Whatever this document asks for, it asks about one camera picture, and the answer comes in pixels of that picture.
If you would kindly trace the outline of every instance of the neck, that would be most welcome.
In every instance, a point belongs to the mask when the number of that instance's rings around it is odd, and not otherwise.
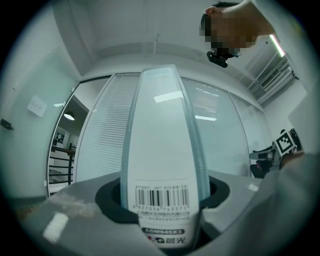
[[[225,8],[223,13],[228,13],[234,18],[241,18],[244,22],[239,22],[239,29],[242,31],[250,30],[252,36],[266,36],[275,34],[274,28],[269,21],[261,14],[250,0]]]

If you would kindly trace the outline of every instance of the ceiling light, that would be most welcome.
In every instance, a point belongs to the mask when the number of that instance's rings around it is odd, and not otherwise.
[[[182,97],[183,97],[182,92],[179,90],[179,91],[170,92],[170,93],[156,96],[156,97],[154,97],[154,100],[156,103],[159,103],[159,102],[164,102],[164,101],[182,98]]]
[[[71,121],[75,120],[75,115],[70,111],[64,113],[63,115]]]
[[[280,47],[280,45],[278,44],[275,36],[274,36],[273,34],[271,34],[270,37],[271,37],[273,43],[275,44],[275,47],[278,49],[278,51],[279,51],[279,53],[280,53],[280,56],[281,56],[281,57],[285,56],[285,52],[284,52],[284,50],[281,49],[281,47]]]
[[[203,120],[209,120],[209,121],[216,121],[217,119],[214,117],[207,117],[207,116],[201,116],[201,115],[195,115],[196,119],[203,119]]]

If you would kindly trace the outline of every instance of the barcode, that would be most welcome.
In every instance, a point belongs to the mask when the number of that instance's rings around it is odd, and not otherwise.
[[[182,189],[136,189],[135,205],[141,206],[157,206],[157,207],[189,207],[189,190]]]

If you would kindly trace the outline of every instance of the round light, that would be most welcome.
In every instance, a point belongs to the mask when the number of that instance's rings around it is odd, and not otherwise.
[[[75,120],[75,115],[70,111],[64,113],[63,115],[64,115],[64,117],[68,118],[71,121]]]

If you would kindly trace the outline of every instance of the ear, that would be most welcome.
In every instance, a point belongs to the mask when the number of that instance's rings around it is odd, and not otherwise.
[[[215,15],[215,14],[221,14],[221,13],[222,13],[222,11],[219,8],[214,7],[214,6],[211,6],[208,9],[205,10],[205,14],[207,14],[209,16],[212,16],[212,15]]]

